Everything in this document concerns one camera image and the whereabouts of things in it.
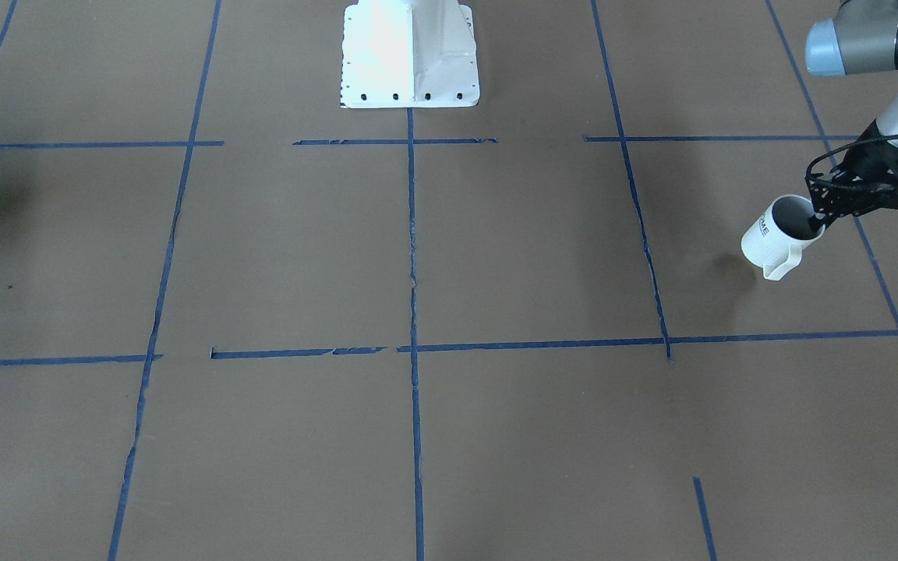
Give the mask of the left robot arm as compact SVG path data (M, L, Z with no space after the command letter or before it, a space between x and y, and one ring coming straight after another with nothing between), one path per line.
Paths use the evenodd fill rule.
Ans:
M804 47L808 73L848 76L898 71L898 1L843 1L816 22ZM854 142L833 150L841 161L828 173L805 173L812 233L842 217L898 210L898 93Z

